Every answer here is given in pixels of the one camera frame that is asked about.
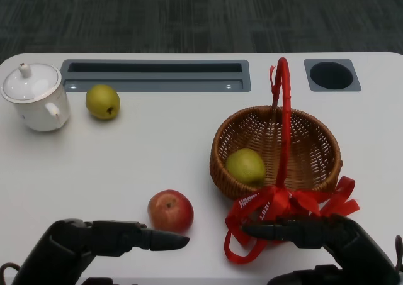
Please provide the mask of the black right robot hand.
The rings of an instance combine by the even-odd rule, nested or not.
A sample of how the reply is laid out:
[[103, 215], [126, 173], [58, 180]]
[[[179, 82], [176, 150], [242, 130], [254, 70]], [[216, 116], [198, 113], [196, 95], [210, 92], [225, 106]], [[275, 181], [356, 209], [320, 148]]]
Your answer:
[[337, 263], [293, 271], [269, 284], [402, 284], [402, 237], [395, 238], [393, 264], [372, 237], [345, 216], [286, 216], [245, 224], [242, 231], [257, 239], [293, 242], [300, 249], [325, 248]]

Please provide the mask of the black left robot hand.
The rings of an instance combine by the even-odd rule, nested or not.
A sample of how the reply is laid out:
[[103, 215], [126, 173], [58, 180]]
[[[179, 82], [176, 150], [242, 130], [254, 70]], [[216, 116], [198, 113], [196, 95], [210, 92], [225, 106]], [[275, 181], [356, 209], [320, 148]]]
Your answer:
[[179, 250], [189, 238], [130, 221], [59, 220], [42, 235], [19, 268], [13, 284], [76, 284], [97, 256], [120, 257], [134, 247]]

